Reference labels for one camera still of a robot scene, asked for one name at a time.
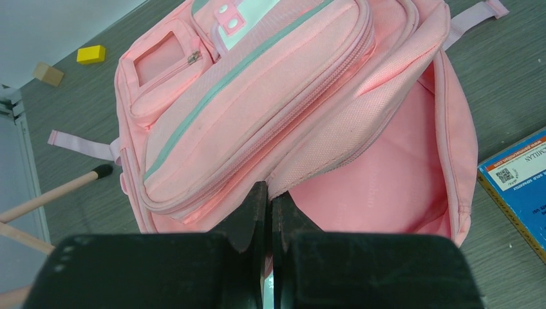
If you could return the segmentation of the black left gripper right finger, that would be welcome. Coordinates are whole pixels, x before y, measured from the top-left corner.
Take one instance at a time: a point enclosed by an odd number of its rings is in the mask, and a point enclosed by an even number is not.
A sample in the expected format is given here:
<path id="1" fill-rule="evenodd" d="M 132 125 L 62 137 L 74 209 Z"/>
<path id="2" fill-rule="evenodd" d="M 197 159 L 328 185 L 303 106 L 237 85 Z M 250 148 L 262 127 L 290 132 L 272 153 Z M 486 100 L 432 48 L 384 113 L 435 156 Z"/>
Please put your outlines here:
<path id="1" fill-rule="evenodd" d="M 289 193 L 272 201 L 276 308 L 483 308 L 442 236 L 325 232 Z"/>

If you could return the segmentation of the blue paperback book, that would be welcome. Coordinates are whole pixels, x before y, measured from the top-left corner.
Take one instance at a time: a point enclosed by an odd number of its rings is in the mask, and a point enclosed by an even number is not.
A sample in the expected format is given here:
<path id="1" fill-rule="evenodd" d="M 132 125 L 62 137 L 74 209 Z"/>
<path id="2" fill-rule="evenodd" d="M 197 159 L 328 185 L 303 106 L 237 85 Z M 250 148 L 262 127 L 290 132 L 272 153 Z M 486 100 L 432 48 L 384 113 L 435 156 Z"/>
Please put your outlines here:
<path id="1" fill-rule="evenodd" d="M 477 180 L 545 261 L 545 128 L 479 163 Z"/>

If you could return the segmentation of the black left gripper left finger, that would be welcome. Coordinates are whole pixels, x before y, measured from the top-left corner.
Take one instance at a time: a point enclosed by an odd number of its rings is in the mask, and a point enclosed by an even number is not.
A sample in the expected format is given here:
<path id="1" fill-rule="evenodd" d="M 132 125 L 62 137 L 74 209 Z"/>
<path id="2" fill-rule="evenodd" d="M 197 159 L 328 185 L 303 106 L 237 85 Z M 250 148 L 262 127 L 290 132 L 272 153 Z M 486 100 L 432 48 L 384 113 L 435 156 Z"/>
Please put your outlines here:
<path id="1" fill-rule="evenodd" d="M 261 308 L 267 186 L 209 232 L 63 240 L 25 308 Z"/>

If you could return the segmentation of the pink student backpack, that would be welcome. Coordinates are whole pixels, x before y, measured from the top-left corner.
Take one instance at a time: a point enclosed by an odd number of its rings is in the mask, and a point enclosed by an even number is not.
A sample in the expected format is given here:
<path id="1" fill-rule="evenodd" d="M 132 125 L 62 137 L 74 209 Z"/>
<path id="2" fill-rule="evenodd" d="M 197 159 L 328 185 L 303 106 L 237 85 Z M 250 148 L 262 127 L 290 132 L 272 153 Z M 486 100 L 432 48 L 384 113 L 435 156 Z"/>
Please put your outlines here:
<path id="1" fill-rule="evenodd" d="M 319 228 L 436 234 L 471 226 L 478 145 L 447 49 L 481 1 L 185 1 L 115 72 L 118 138 L 49 144 L 121 166 L 142 232 L 205 232 L 256 182 Z"/>

